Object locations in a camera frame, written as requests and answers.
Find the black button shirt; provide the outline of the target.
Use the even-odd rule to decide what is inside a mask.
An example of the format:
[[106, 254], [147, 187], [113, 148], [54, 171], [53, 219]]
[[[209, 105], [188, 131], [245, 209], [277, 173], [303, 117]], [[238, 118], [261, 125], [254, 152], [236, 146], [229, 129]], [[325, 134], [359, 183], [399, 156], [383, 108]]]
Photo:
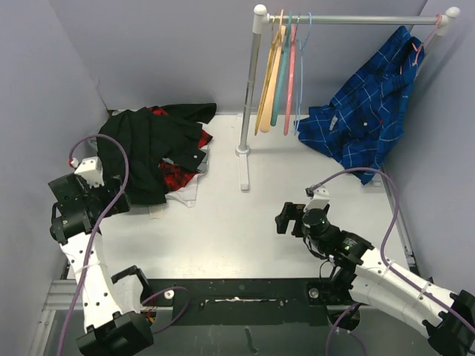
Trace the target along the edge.
[[168, 158], [194, 171], [205, 153], [198, 148], [202, 125], [174, 115], [156, 115], [147, 108], [110, 116], [99, 132], [115, 139], [128, 157], [125, 192], [134, 205], [166, 202], [166, 185], [160, 162]]

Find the light blue wire hanger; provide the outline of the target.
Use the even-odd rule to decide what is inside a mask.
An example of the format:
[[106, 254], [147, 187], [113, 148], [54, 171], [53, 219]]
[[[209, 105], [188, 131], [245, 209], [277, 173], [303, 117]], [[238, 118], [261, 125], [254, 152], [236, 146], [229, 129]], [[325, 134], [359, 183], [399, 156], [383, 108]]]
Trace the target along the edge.
[[296, 104], [296, 111], [295, 111], [295, 121], [294, 121], [294, 135], [296, 136], [298, 134], [298, 129], [301, 121], [301, 106], [303, 102], [303, 94], [304, 94], [304, 88], [303, 88], [303, 81], [304, 81], [304, 54], [308, 42], [308, 38], [312, 29], [312, 14], [311, 12], [308, 12], [308, 19], [309, 19], [309, 27], [307, 34], [305, 36], [305, 39], [301, 41], [300, 39], [297, 40], [298, 43], [298, 48], [299, 48], [299, 54], [300, 54], [300, 79], [299, 79], [299, 88], [297, 91], [297, 104]]

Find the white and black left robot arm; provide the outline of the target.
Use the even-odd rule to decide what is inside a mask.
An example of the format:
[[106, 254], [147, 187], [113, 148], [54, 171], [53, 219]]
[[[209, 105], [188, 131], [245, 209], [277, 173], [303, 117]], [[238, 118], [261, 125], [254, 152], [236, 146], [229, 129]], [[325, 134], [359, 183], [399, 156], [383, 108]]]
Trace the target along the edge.
[[151, 324], [141, 304], [151, 296], [142, 270], [131, 266], [110, 274], [105, 262], [101, 214], [128, 212], [131, 204], [119, 190], [119, 178], [92, 188], [76, 174], [49, 182], [57, 201], [51, 214], [51, 236], [68, 259], [80, 289], [84, 312], [83, 336], [77, 340], [82, 355], [135, 355], [153, 344]]

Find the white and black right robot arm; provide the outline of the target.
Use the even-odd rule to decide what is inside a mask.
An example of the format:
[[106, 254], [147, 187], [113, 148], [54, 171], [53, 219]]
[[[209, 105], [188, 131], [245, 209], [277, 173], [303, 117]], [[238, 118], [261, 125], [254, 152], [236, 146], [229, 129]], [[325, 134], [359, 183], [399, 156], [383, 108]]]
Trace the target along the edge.
[[474, 344], [474, 296], [439, 287], [383, 257], [363, 237], [331, 224], [328, 210], [286, 202], [275, 223], [277, 233], [285, 234], [294, 222], [292, 235], [339, 269], [329, 283], [332, 298], [372, 306], [406, 323], [439, 355], [468, 355]]

